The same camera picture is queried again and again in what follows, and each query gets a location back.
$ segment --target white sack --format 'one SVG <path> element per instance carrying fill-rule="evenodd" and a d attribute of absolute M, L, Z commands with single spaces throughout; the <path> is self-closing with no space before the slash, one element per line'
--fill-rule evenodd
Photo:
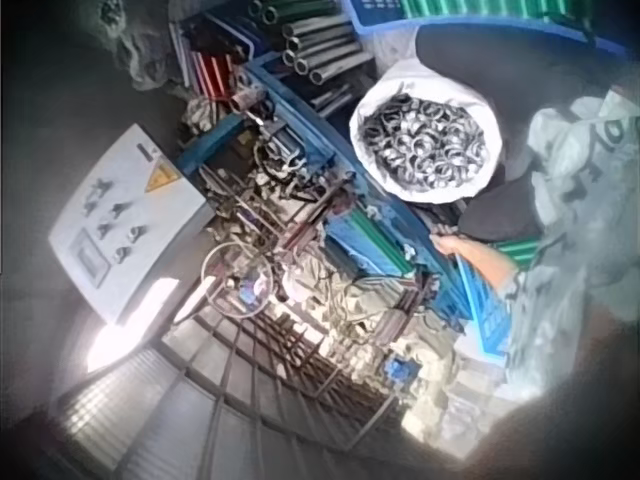
<path fill-rule="evenodd" d="M 380 105 L 398 93 L 407 93 L 415 98 L 462 107 L 473 117 L 484 131 L 488 152 L 484 165 L 475 177 L 460 187 L 414 192 L 398 184 L 376 164 L 374 155 L 368 151 L 360 138 L 360 126 Z M 356 155 L 369 174 L 385 190 L 408 202 L 450 203 L 460 198 L 473 197 L 489 183 L 502 150 L 498 122 L 488 102 L 469 87 L 429 70 L 417 59 L 401 60 L 385 73 L 356 107 L 349 122 L 349 130 Z"/>

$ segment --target blue panel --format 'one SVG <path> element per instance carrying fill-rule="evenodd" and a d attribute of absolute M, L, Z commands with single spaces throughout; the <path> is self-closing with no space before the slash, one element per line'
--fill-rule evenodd
<path fill-rule="evenodd" d="M 215 128 L 195 141 L 176 161 L 176 166 L 188 177 L 211 155 L 227 145 L 242 131 L 240 115 L 231 114 L 220 120 Z"/>

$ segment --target warning sign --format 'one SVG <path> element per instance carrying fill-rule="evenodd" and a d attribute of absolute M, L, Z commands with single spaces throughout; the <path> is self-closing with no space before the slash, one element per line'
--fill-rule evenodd
<path fill-rule="evenodd" d="M 156 166 L 153 168 L 153 172 L 151 172 L 151 177 L 149 177 L 149 181 L 147 182 L 147 186 L 144 191 L 147 193 L 153 192 L 158 188 L 175 182 L 179 178 L 180 173 L 173 165 L 171 165 L 171 163 L 169 163 L 168 160 L 159 159 Z"/>

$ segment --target metal pipe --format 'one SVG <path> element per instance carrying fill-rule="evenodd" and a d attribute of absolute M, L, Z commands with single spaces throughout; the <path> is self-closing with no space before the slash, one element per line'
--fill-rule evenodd
<path fill-rule="evenodd" d="M 352 42 L 348 43 L 347 45 L 343 45 L 342 47 L 332 48 L 324 52 L 316 53 L 315 55 L 297 58 L 294 66 L 296 72 L 298 72 L 300 75 L 306 75 L 313 69 L 336 61 L 351 53 L 359 52 L 360 50 L 360 44 L 358 42 Z"/>
<path fill-rule="evenodd" d="M 293 52 L 299 52 L 313 45 L 352 33 L 353 28 L 351 28 L 351 25 L 340 25 L 339 27 L 333 27 L 304 37 L 291 37 L 287 40 L 287 48 Z"/>
<path fill-rule="evenodd" d="M 262 21 L 274 25 L 283 20 L 293 21 L 307 18 L 310 15 L 322 15 L 335 11 L 333 0 L 316 0 L 313 2 L 296 2 L 285 5 L 271 5 L 264 9 Z"/>
<path fill-rule="evenodd" d="M 282 52 L 282 63 L 284 63 L 287 67 L 293 67 L 296 63 L 296 54 L 291 50 L 285 50 Z"/>
<path fill-rule="evenodd" d="M 322 110 L 319 110 L 318 115 L 320 115 L 322 118 L 327 118 L 329 117 L 329 115 L 337 112 L 338 110 L 340 110 L 342 107 L 344 107 L 354 99 L 355 97 L 353 96 L 353 93 L 351 92 L 343 93 L 341 96 L 339 96 L 338 98 L 333 100 L 331 103 L 329 103 L 327 106 L 325 106 Z"/>
<path fill-rule="evenodd" d="M 344 85 L 334 88 L 332 90 L 326 91 L 321 95 L 318 95 L 316 98 L 312 98 L 309 100 L 309 103 L 313 106 L 315 110 L 319 110 L 322 107 L 326 106 L 329 102 L 332 102 L 337 97 L 342 95 L 344 92 L 349 90 L 351 85 L 345 83 Z"/>
<path fill-rule="evenodd" d="M 262 14 L 262 7 L 263 4 L 260 0 L 253 0 L 251 3 L 249 3 L 249 16 L 250 17 L 259 17 L 260 14 Z"/>
<path fill-rule="evenodd" d="M 373 59 L 373 55 L 369 52 L 359 52 L 354 53 L 353 55 L 349 55 L 342 60 L 338 60 L 337 62 L 330 63 L 325 65 L 324 67 L 320 67 L 317 70 L 313 70 L 309 74 L 309 79 L 316 85 L 322 85 L 327 80 L 340 75 L 352 68 L 355 68 L 363 63 L 368 62 Z"/>
<path fill-rule="evenodd" d="M 327 15 L 324 17 L 305 18 L 293 23 L 286 23 L 282 26 L 284 38 L 299 37 L 307 33 L 317 32 L 325 28 L 350 23 L 349 16 L 344 13 L 338 15 Z"/>
<path fill-rule="evenodd" d="M 330 48 L 339 47 L 341 45 L 346 45 L 347 43 L 353 42 L 352 35 L 343 35 L 342 37 L 334 38 L 333 40 L 329 40 L 326 42 L 318 43 L 311 47 L 307 47 L 304 50 L 299 51 L 291 51 L 296 58 L 308 57 L 310 55 L 315 55 L 316 53 L 324 52 Z"/>

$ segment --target blue metal frame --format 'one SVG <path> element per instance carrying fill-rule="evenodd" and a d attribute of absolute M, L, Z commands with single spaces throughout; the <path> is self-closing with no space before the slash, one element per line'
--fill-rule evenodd
<path fill-rule="evenodd" d="M 176 166 L 188 177 L 195 172 L 204 162 L 218 150 L 236 138 L 242 131 L 243 119 L 240 115 L 232 113 L 227 115 L 210 132 L 205 133 L 195 143 L 185 150 Z"/>
<path fill-rule="evenodd" d="M 276 114 L 304 138 L 306 145 L 313 144 L 327 158 L 332 157 L 338 167 L 356 173 L 356 191 L 365 195 L 367 204 L 380 209 L 382 220 L 379 224 L 383 230 L 392 234 L 400 244 L 412 246 L 417 252 L 415 263 L 426 265 L 430 271 L 439 273 L 443 292 L 455 302 L 462 315 L 471 318 L 462 279 L 452 264 L 432 245 L 429 229 L 406 203 L 386 192 L 369 176 L 351 144 L 333 126 L 265 69 L 267 63 L 278 58 L 278 54 L 269 53 L 249 62 L 245 70 L 255 82 L 269 91 Z"/>

